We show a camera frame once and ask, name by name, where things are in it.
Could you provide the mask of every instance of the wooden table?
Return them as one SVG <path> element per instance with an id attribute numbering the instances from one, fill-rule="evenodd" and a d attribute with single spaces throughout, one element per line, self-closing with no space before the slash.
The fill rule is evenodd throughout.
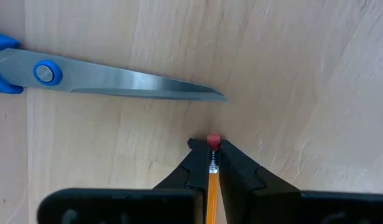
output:
<path id="1" fill-rule="evenodd" d="M 213 132 L 302 189 L 383 193 L 383 0 L 0 0 L 0 32 L 228 97 L 0 94 L 0 223 L 65 187 L 153 187 Z"/>

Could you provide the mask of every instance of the metal blade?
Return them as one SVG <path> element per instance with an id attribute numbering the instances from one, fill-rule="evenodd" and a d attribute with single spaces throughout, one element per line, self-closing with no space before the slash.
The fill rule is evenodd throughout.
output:
<path id="1" fill-rule="evenodd" d="M 33 77 L 34 65 L 44 59 L 53 60 L 63 72 L 63 79 L 56 86 L 45 86 Z M 189 82 L 18 49 L 0 52 L 0 75 L 13 85 L 58 91 L 171 100 L 226 100 L 212 88 Z"/>

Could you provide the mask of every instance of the wood grain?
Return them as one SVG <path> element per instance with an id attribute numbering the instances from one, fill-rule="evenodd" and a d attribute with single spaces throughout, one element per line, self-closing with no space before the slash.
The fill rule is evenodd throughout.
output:
<path id="1" fill-rule="evenodd" d="M 21 109 L 19 129 L 0 120 L 9 130 L 0 142 L 27 141 L 0 155 L 15 157 L 12 147 L 28 158 L 0 167 L 24 177 L 18 165 L 28 161 L 29 223 L 60 188 L 152 187 L 188 153 L 188 138 L 211 132 L 297 187 L 383 192 L 383 0 L 23 3 L 24 24 L 1 19 L 0 27 L 24 26 L 1 30 L 29 50 L 190 80 L 228 97 L 0 95 L 0 114 Z M 23 188 L 14 190 L 2 220 L 21 201 Z"/>

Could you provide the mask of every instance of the scissors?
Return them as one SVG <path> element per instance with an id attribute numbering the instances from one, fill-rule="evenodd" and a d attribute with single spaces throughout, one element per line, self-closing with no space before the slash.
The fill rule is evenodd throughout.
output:
<path id="1" fill-rule="evenodd" d="M 202 85 L 123 68 L 18 49 L 0 34 L 0 93 L 20 94 L 24 87 L 76 93 L 222 101 L 220 92 Z"/>

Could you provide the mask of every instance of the blue scissor handle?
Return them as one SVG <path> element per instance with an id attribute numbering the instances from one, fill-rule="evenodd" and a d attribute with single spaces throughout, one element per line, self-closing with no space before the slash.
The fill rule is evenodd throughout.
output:
<path id="1" fill-rule="evenodd" d="M 8 47 L 14 48 L 19 45 L 15 39 L 0 34 L 0 51 Z M 23 87 L 11 85 L 8 81 L 0 77 L 0 93 L 20 94 L 23 92 Z"/>

